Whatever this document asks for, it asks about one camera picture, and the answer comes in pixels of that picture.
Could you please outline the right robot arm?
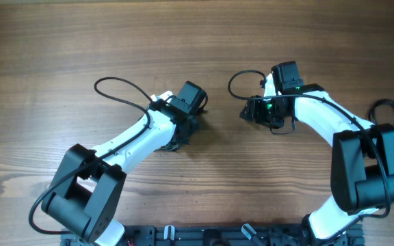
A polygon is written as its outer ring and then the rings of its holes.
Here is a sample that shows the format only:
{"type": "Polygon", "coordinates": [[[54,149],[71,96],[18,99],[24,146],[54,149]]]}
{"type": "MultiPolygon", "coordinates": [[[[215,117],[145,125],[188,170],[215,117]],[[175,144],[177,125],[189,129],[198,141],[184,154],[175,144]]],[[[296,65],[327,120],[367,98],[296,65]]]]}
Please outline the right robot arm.
{"type": "Polygon", "coordinates": [[[332,148],[332,195],[306,215],[297,232],[271,229],[271,245],[355,245],[356,224],[384,218],[394,203],[394,126],[364,120],[337,104],[317,84],[305,84],[295,61],[272,67],[263,76],[263,95],[246,98],[240,117],[279,134],[286,118],[302,122],[332,148]]]}

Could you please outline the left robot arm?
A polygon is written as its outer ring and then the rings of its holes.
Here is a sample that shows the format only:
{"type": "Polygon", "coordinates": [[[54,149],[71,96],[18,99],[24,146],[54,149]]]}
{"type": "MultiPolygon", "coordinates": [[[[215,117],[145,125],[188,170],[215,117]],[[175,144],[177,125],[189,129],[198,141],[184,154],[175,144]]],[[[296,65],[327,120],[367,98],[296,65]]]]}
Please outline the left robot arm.
{"type": "Polygon", "coordinates": [[[174,152],[198,129],[207,93],[187,81],[177,95],[149,97],[142,117],[110,141],[66,151],[38,204],[62,226],[63,245],[117,245],[124,226],[114,219],[127,175],[156,151],[174,152]]]}

